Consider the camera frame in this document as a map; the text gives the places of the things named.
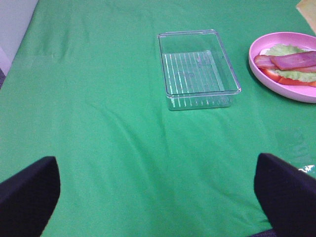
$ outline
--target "table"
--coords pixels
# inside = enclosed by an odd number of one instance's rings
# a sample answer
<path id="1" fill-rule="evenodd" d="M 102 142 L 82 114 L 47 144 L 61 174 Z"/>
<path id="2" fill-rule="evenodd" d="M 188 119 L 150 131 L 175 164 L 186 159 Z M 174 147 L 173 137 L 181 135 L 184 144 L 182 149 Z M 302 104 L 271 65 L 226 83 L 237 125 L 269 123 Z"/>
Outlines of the table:
<path id="1" fill-rule="evenodd" d="M 270 229 L 257 156 L 315 163 L 315 105 L 251 73 L 259 36 L 313 35 L 298 1 L 39 0 L 0 90 L 0 180 L 56 156 L 59 236 L 244 237 Z M 242 92 L 227 108 L 169 111 L 157 35 L 219 32 Z"/>

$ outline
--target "clear plastic container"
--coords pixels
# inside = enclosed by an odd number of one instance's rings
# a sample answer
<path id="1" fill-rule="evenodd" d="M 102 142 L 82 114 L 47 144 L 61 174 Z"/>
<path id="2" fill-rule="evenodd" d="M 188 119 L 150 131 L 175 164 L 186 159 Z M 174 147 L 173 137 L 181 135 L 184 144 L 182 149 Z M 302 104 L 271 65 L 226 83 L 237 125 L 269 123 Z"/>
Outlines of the clear plastic container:
<path id="1" fill-rule="evenodd" d="M 158 35 L 170 110 L 230 106 L 241 86 L 215 30 Z"/>

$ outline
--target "pink plate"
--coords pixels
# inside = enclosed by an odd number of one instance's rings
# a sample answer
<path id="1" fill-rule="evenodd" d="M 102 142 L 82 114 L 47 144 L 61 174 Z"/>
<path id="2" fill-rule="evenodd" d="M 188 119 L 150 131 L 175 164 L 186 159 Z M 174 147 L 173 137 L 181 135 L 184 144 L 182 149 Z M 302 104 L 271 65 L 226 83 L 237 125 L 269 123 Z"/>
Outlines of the pink plate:
<path id="1" fill-rule="evenodd" d="M 295 32 L 276 32 L 256 39 L 249 49 L 249 65 L 257 79 L 267 88 L 287 98 L 316 103 L 316 87 L 305 85 L 282 85 L 264 75 L 253 59 L 262 49 L 271 48 L 277 43 L 291 44 L 299 48 L 316 49 L 316 37 Z"/>

